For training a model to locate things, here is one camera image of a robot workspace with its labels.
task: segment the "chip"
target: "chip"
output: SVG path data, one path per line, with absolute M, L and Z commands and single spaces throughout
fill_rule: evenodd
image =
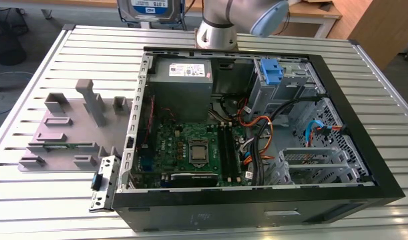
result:
M 192 159 L 202 160 L 206 159 L 206 150 L 204 146 L 193 146 L 192 147 Z

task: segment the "aluminum table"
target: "aluminum table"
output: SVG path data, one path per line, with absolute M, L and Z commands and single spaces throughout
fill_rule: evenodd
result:
M 113 213 L 88 213 L 93 174 L 21 173 L 25 152 L 50 92 L 80 97 L 77 79 L 92 79 L 102 98 L 132 98 L 142 46 L 194 45 L 186 31 L 76 26 L 62 30 L 0 128 L 0 238 L 89 239 L 405 239 L 408 240 L 408 105 L 357 45 L 334 39 L 237 37 L 241 51 L 324 57 L 405 198 L 332 224 L 134 233 Z

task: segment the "metal bracket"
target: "metal bracket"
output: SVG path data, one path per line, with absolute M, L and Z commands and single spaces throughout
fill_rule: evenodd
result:
M 112 212 L 112 201 L 116 189 L 120 159 L 112 155 L 101 160 L 98 171 L 92 179 L 90 213 Z

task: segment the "blue clip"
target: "blue clip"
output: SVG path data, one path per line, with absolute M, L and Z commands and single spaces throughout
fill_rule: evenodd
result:
M 265 76 L 265 84 L 278 85 L 282 80 L 284 73 L 282 67 L 278 65 L 276 59 L 261 59 L 261 72 Z

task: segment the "label sticker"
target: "label sticker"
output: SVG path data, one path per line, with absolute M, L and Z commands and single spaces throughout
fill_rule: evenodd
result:
M 142 7 L 166 8 L 168 0 L 130 0 L 130 5 L 137 6 L 137 7 L 142 6 Z
M 245 172 L 245 178 L 252 179 L 252 172 L 249 172 L 249 171 Z
M 156 10 L 154 10 L 153 7 L 146 7 L 146 8 L 145 8 L 145 12 L 146 12 L 148 14 L 153 14 L 153 13 L 156 13 Z
M 205 77 L 205 69 L 202 64 L 169 64 L 170 77 Z
M 244 106 L 244 111 L 245 111 L 246 113 L 250 113 L 250 108 L 246 107 L 246 106 Z

